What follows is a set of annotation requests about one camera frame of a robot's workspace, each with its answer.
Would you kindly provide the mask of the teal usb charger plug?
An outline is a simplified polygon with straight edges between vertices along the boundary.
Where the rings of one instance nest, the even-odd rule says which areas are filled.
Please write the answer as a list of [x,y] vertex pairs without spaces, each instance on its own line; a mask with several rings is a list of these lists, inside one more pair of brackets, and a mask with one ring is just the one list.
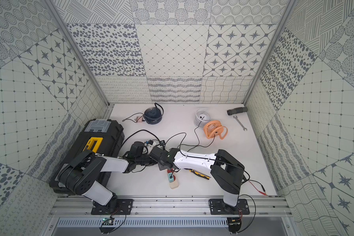
[[176,180],[173,171],[168,170],[167,175],[169,183],[173,183]]

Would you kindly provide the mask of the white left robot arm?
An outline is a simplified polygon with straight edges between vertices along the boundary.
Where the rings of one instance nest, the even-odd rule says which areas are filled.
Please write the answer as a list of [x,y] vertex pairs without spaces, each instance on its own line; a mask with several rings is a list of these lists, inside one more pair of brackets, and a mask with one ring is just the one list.
[[62,167],[56,180],[74,195],[85,196],[101,206],[114,207],[117,196],[99,182],[99,176],[112,172],[127,174],[137,166],[155,165],[156,162],[149,156],[155,146],[153,140],[134,142],[130,151],[122,157],[109,157],[85,150]]

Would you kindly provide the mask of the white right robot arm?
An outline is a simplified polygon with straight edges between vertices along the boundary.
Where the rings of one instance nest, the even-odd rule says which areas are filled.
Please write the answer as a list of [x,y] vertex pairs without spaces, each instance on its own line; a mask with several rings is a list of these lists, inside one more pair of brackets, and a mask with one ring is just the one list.
[[245,167],[227,151],[199,154],[172,148],[169,151],[154,147],[149,156],[160,170],[191,169],[214,178],[224,190],[223,202],[235,207],[240,196]]

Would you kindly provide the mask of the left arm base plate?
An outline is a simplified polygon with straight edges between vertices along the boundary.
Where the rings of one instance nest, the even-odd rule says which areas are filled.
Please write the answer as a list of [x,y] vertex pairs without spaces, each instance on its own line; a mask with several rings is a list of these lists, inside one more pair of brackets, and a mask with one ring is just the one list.
[[130,215],[133,202],[133,199],[114,199],[104,206],[93,202],[91,215]]

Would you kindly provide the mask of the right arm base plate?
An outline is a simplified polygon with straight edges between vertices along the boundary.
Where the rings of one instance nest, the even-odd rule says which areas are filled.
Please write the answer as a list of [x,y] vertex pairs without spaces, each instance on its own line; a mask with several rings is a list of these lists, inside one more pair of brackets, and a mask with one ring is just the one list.
[[246,199],[238,199],[236,206],[224,203],[223,199],[209,199],[208,206],[211,215],[250,215],[249,205]]

